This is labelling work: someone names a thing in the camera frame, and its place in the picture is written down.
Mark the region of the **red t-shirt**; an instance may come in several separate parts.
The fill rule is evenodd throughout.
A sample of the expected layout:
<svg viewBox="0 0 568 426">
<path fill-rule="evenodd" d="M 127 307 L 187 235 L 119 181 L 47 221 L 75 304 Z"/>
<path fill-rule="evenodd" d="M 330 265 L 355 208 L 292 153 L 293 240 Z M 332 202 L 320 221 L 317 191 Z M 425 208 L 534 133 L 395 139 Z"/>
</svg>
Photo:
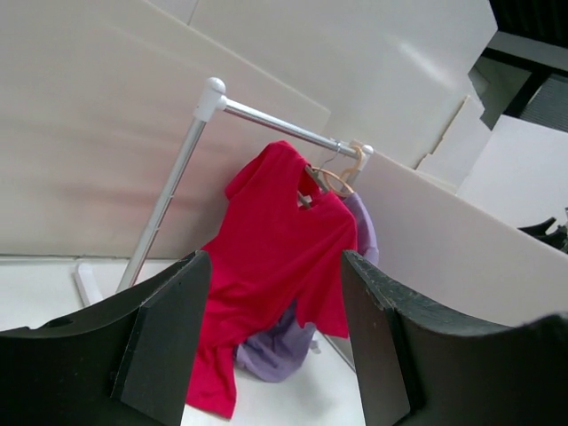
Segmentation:
<svg viewBox="0 0 568 426">
<path fill-rule="evenodd" d="M 301 325 L 345 338 L 341 254 L 357 243 L 356 221 L 320 190 L 286 141 L 267 145 L 225 189 L 228 207 L 205 246 L 211 284 L 186 403 L 224 418 L 237 399 L 235 348 L 293 308 Z"/>
</svg>

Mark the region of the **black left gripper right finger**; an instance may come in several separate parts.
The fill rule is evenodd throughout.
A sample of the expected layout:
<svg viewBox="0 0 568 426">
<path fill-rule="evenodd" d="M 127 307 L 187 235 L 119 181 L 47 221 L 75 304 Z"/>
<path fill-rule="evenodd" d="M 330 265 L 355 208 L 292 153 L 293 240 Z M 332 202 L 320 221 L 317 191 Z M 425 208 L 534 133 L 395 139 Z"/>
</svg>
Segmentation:
<svg viewBox="0 0 568 426">
<path fill-rule="evenodd" d="M 517 327 L 478 319 L 353 251 L 341 282 L 366 424 L 566 424 L 565 313 Z"/>
</svg>

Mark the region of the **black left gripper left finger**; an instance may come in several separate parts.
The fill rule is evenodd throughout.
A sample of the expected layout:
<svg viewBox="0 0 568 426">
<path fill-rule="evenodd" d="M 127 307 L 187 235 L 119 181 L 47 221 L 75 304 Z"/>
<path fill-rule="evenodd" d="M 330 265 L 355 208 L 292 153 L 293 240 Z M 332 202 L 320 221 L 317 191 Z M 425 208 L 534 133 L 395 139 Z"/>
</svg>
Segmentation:
<svg viewBox="0 0 568 426">
<path fill-rule="evenodd" d="M 210 276 L 196 251 L 80 311 L 4 331 L 2 424 L 180 424 Z"/>
</svg>

